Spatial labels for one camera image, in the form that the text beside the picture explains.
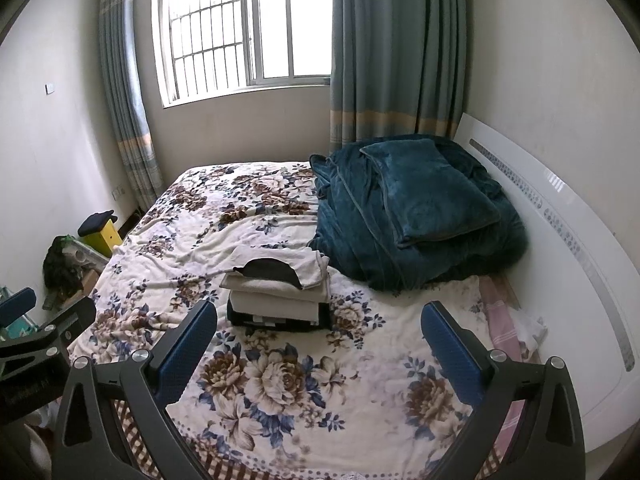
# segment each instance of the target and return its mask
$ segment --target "wall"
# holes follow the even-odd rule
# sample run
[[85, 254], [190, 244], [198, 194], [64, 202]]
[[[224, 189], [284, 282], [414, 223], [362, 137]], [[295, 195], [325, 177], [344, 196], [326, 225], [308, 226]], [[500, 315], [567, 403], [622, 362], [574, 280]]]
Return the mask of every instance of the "wall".
[[0, 283], [31, 286], [40, 302], [55, 236], [91, 213], [115, 209], [120, 224], [136, 208], [98, 65], [98, 1], [31, 0], [0, 45]]
[[134, 0], [138, 71], [146, 118], [164, 180], [193, 166], [307, 160], [329, 149], [329, 88], [243, 92], [162, 108], [151, 0]]
[[640, 53], [605, 0], [469, 0], [465, 111], [548, 166], [640, 268]]

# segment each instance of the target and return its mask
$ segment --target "stack of clothes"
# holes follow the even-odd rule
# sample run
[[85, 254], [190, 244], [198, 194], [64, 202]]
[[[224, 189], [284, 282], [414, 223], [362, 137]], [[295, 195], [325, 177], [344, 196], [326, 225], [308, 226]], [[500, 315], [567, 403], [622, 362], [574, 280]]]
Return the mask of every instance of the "stack of clothes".
[[311, 248], [238, 246], [220, 283], [227, 319], [238, 326], [304, 332], [328, 328], [329, 258]]
[[310, 246], [377, 290], [500, 272], [527, 247], [500, 184], [460, 145], [427, 135], [368, 139], [313, 155]]

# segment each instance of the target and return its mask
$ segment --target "teal curtain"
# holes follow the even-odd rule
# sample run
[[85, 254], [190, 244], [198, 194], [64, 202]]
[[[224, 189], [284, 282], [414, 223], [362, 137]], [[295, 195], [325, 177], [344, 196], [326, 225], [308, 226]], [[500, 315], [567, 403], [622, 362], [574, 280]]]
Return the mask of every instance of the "teal curtain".
[[147, 211], [164, 191], [164, 184], [142, 104], [133, 0], [100, 0], [98, 34], [111, 123], [133, 193]]
[[453, 136], [465, 0], [334, 0], [331, 150], [369, 137]]

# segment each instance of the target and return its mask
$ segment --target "floral blanket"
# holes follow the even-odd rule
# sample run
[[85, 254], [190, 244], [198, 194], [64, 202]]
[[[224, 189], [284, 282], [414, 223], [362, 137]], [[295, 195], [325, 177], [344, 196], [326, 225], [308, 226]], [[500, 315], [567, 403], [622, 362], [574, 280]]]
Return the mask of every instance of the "floral blanket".
[[[129, 234], [101, 275], [95, 323], [72, 357], [97, 363], [151, 348], [190, 307], [209, 298], [218, 328], [180, 401], [167, 407], [214, 478], [262, 480], [424, 478], [470, 414], [420, 331], [440, 300], [489, 348], [478, 278], [399, 296], [330, 269], [332, 328], [275, 333], [226, 320], [223, 262], [238, 244], [301, 248], [317, 201], [308, 164], [251, 163], [183, 174]], [[140, 463], [157, 471], [128, 411], [124, 428]], [[488, 474], [496, 457], [485, 465]]]

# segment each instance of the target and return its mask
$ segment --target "yellow box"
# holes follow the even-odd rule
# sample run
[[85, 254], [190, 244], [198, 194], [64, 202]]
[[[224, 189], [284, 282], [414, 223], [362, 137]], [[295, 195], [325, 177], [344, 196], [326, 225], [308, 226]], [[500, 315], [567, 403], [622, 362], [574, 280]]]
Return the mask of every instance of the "yellow box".
[[114, 246], [122, 244], [122, 238], [111, 220], [107, 221], [100, 232], [83, 236], [82, 241], [107, 257], [113, 254]]

